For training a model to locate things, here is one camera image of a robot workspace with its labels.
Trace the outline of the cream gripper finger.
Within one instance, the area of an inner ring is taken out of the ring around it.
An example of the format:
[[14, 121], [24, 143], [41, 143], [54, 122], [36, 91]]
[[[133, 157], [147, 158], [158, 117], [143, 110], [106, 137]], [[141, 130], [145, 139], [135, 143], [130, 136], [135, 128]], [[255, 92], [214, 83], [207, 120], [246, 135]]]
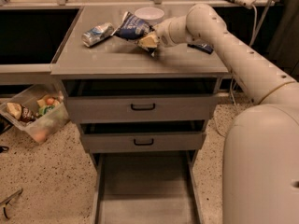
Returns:
[[150, 56], [155, 56], [155, 50], [158, 48], [159, 45], [159, 38], [155, 32], [151, 32], [144, 37], [142, 37], [138, 42], [137, 45], [147, 51]]

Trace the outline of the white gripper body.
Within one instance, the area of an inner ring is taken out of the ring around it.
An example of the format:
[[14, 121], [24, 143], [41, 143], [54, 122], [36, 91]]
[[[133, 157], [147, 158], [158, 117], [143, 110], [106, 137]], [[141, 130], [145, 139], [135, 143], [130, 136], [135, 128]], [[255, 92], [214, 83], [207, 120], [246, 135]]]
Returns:
[[166, 19], [155, 25], [154, 29], [160, 44], [166, 48], [191, 41], [185, 16]]

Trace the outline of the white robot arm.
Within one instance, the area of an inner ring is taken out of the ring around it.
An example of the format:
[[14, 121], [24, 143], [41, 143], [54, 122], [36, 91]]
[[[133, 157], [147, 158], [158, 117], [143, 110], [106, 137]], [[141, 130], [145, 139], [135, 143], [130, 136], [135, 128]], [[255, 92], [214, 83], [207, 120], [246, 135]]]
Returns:
[[209, 5], [197, 4], [141, 37], [140, 46], [206, 41], [252, 101], [226, 135], [223, 224], [299, 224], [299, 83], [228, 32]]

